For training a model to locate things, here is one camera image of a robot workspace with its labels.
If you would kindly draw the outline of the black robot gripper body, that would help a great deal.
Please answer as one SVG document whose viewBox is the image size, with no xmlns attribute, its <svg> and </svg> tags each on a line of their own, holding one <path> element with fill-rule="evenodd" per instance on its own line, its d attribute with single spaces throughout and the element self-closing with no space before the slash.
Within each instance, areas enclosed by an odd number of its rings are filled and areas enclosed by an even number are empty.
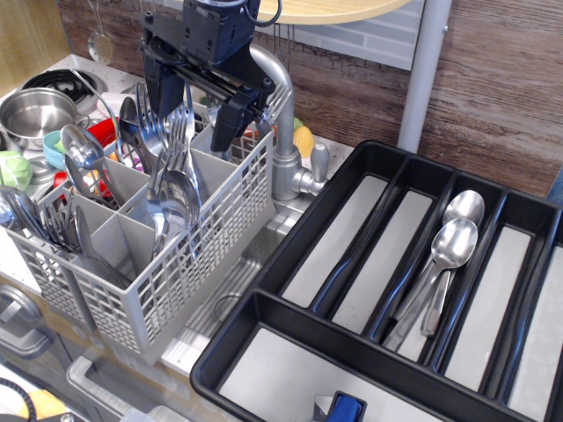
<svg viewBox="0 0 563 422">
<path fill-rule="evenodd" d="M 216 72 L 251 91 L 260 99 L 274 92 L 275 84 L 250 54 L 259 1 L 185 1 L 182 17 L 145 12 L 143 55 L 168 64 L 175 73 L 188 70 L 203 79 Z"/>
</svg>

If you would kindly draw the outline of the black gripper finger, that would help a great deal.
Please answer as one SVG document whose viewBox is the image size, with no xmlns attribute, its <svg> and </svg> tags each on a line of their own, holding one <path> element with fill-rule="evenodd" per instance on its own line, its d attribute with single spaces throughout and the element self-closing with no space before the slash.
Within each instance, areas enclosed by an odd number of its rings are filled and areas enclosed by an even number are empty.
<svg viewBox="0 0 563 422">
<path fill-rule="evenodd" d="M 216 118 L 212 151 L 226 151 L 232 141 L 244 133 L 255 117 L 252 108 L 258 97 L 256 91 L 238 91 L 223 101 Z"/>
<path fill-rule="evenodd" d="M 144 79 L 150 107 L 158 118 L 168 116 L 183 101 L 184 80 L 168 64 L 145 55 Z"/>
</svg>

